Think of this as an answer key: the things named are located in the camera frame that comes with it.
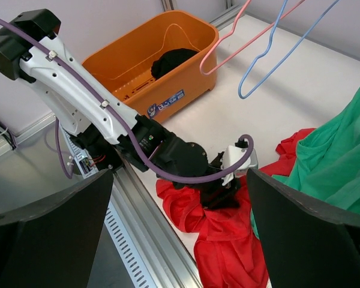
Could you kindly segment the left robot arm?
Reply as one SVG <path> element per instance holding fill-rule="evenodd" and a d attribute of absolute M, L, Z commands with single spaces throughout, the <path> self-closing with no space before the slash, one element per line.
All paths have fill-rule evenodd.
<path fill-rule="evenodd" d="M 99 168 L 125 159 L 140 171 L 153 170 L 175 188 L 194 188 L 209 210 L 237 208 L 240 181 L 223 179 L 239 167 L 221 169 L 219 153 L 187 142 L 157 121 L 115 98 L 59 39 L 61 21 L 47 9 L 0 19 L 0 73 L 29 85 L 49 106 L 71 141 L 93 157 Z"/>

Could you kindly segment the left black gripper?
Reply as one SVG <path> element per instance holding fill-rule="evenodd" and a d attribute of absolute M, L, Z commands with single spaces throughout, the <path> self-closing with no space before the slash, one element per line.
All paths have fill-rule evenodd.
<path fill-rule="evenodd" d="M 210 162 L 207 163 L 206 171 L 203 176 L 213 175 L 222 171 L 222 158 L 224 152 L 220 152 Z M 239 203 L 235 200 L 235 194 L 240 189 L 239 180 L 233 178 L 227 184 L 223 183 L 223 179 L 215 179 L 213 181 L 202 182 L 197 184 L 200 192 L 200 204 L 204 209 L 217 210 L 222 208 L 238 208 Z"/>

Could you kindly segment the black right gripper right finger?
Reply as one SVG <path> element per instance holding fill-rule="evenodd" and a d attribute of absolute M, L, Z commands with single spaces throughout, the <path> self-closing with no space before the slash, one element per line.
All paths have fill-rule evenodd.
<path fill-rule="evenodd" d="M 360 287 L 360 215 L 250 169 L 247 185 L 272 287 Z"/>

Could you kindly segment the black tank top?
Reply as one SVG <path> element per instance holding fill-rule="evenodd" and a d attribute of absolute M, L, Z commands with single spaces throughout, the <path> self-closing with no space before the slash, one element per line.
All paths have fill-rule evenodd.
<path fill-rule="evenodd" d="M 198 51 L 186 48 L 170 50 L 153 62 L 151 76 L 158 80 L 196 54 L 198 54 Z"/>

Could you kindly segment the green tank top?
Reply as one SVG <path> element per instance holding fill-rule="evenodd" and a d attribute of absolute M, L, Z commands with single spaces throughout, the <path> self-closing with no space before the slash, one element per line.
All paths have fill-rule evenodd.
<path fill-rule="evenodd" d="M 332 206 L 360 215 L 360 87 L 336 117 L 303 129 L 277 147 L 261 171 Z"/>

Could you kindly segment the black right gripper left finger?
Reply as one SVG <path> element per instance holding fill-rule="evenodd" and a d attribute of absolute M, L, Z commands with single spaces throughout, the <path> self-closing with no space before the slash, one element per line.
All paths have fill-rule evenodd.
<path fill-rule="evenodd" d="M 0 214 L 0 287 L 86 287 L 112 186 L 103 170 Z"/>

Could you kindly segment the red tank top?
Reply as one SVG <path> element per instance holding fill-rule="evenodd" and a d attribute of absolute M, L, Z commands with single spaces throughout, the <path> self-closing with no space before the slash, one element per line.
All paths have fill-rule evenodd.
<path fill-rule="evenodd" d="M 165 180 L 156 183 L 169 220 L 182 232 L 198 234 L 193 252 L 204 287 L 267 286 L 269 275 L 261 243 L 251 226 L 245 177 L 241 185 L 236 195 L 239 208 L 209 211 L 202 208 L 197 190 L 177 190 Z"/>

